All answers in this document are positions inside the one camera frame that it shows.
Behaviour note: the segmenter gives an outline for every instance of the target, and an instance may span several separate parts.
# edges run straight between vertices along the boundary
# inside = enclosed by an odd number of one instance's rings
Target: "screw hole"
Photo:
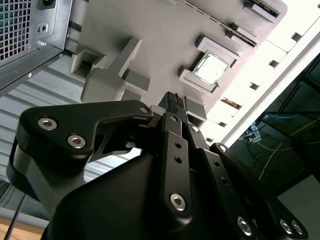
[[[214,161],[214,165],[216,165],[218,168],[220,167],[220,164],[217,161]]]
[[[149,112],[149,110],[146,109],[144,106],[140,106],[140,110],[141,110],[141,112],[143,112],[145,114],[147,114]]]
[[[175,156],[175,157],[174,157],[174,160],[175,160],[178,164],[182,164],[181,158]]]
[[[175,145],[178,149],[181,149],[181,148],[182,148],[182,146],[181,146],[179,143],[177,143],[177,142],[176,142],[174,145]]]
[[[178,122],[178,119],[177,119],[175,116],[170,115],[170,118],[171,118],[171,120],[173,120],[173,121],[175,121],[175,122]]]
[[[221,178],[221,181],[222,181],[225,185],[228,185],[228,182],[227,182],[227,180],[226,180],[224,177]]]

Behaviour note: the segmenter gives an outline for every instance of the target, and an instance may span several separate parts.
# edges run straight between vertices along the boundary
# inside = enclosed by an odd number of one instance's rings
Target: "wooden surface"
[[[0,239],[4,239],[11,220],[0,217]],[[10,240],[40,240],[44,229],[17,222]]]

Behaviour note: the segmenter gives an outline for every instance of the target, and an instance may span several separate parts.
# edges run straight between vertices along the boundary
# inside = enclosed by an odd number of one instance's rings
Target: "yellow cable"
[[[292,133],[292,134],[290,135],[290,137],[292,137],[293,135],[299,133],[299,132],[302,131],[303,129],[306,129],[306,128],[309,127],[310,125],[314,124],[317,120],[314,120],[314,121],[310,122],[309,124],[305,125],[304,127],[300,128],[299,130],[295,131],[294,133]]]
[[[305,125],[304,127],[300,128],[299,130],[295,131],[294,133],[292,133],[292,134],[290,135],[290,137],[292,137],[293,135],[295,135],[295,134],[299,133],[300,131],[306,129],[306,128],[309,127],[310,125],[314,124],[315,122],[317,122],[317,120],[314,120],[314,121],[308,123],[307,125]],[[265,166],[264,166],[264,168],[263,168],[263,170],[262,170],[262,173],[261,173],[261,175],[260,175],[260,177],[259,177],[259,180],[261,180],[263,174],[265,173],[265,170],[266,170],[267,166],[269,165],[272,157],[276,154],[276,152],[279,151],[279,149],[280,149],[282,146],[283,146],[283,142],[282,142],[282,143],[277,147],[277,149],[271,154],[271,156],[269,157],[268,161],[266,162],[266,164],[265,164]]]
[[[262,175],[265,173],[265,170],[266,170],[268,164],[270,163],[270,160],[272,159],[272,157],[276,154],[276,152],[278,152],[278,150],[279,150],[282,146],[283,146],[283,143],[281,143],[281,144],[277,147],[277,149],[271,154],[271,156],[269,157],[268,161],[267,161],[266,164],[264,165],[264,168],[263,168],[263,170],[262,170],[262,172],[261,172],[261,175],[260,175],[260,177],[259,177],[259,180],[261,180]]]

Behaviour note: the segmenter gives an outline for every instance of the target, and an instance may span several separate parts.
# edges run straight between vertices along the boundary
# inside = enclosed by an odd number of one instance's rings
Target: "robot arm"
[[[225,145],[206,144],[183,102],[169,96],[163,115],[139,101],[22,113],[7,175],[51,217],[42,239],[308,239]],[[142,154],[84,182],[87,163],[132,148]]]

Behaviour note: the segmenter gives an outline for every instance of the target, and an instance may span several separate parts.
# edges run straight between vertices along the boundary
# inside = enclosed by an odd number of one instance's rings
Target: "metal mesh grille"
[[[0,61],[29,48],[31,0],[0,0]]]

